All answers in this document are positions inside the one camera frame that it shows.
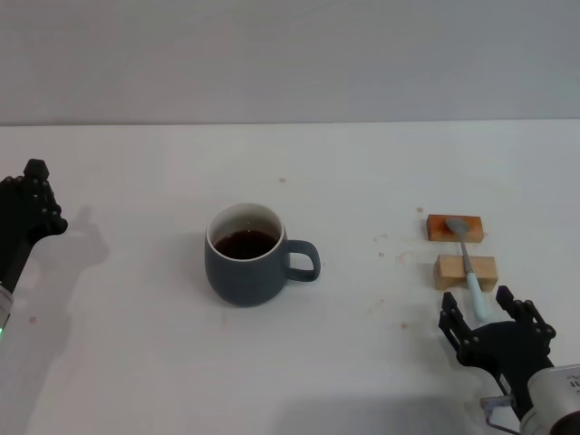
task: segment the coffee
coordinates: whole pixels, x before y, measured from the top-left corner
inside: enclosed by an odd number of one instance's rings
[[[219,240],[216,250],[229,258],[249,260],[262,256],[272,250],[277,239],[269,234],[254,229],[237,231]]]

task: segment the white wall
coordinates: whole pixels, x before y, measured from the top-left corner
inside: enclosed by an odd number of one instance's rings
[[[580,117],[578,0],[0,0],[0,123]]]

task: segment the mug rim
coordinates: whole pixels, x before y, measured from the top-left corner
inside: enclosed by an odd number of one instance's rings
[[[272,247],[272,249],[270,249],[268,252],[262,254],[261,256],[256,256],[254,258],[246,258],[246,259],[238,259],[238,258],[232,258],[231,256],[224,256],[221,252],[219,252],[216,249],[216,247],[214,246],[212,241],[209,240],[209,230],[211,229],[211,226],[214,224],[215,220],[219,217],[219,215],[221,215],[223,212],[227,211],[230,208],[239,207],[239,206],[253,206],[253,207],[264,208],[265,210],[272,213],[272,215],[274,215],[275,218],[278,220],[278,224],[280,225],[280,237],[278,238],[278,241],[275,243],[274,247]],[[270,207],[267,207],[263,204],[258,204],[256,202],[237,202],[236,204],[230,204],[230,205],[225,206],[222,209],[220,209],[218,211],[218,213],[216,213],[216,215],[209,221],[208,227],[206,228],[206,241],[211,246],[211,249],[216,254],[221,256],[222,258],[225,258],[226,260],[229,260],[229,261],[236,261],[238,263],[249,263],[252,261],[259,260],[261,258],[265,258],[266,256],[269,256],[270,254],[272,254],[282,244],[282,240],[284,240],[284,234],[285,234],[284,223],[282,222],[282,219],[278,216],[278,214],[273,209],[271,209]]]

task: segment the wooden block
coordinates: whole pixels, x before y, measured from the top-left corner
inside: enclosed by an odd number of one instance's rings
[[[451,232],[445,224],[447,218],[462,218],[469,224],[469,232],[465,241],[481,243],[483,240],[483,225],[481,217],[477,216],[453,216],[453,215],[429,215],[427,217],[427,234],[431,242],[459,242],[459,237]]]
[[[470,256],[473,271],[478,277],[483,292],[491,292],[498,283],[496,259],[493,256]],[[463,256],[439,256],[435,263],[435,287],[445,290],[448,287],[466,287]]]

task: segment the mug handle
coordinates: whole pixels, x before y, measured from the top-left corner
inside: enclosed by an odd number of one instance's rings
[[[304,240],[288,240],[288,253],[290,252],[309,256],[312,260],[313,269],[304,270],[288,267],[288,279],[310,283],[320,275],[320,257],[318,256],[316,247],[312,243],[305,242]]]

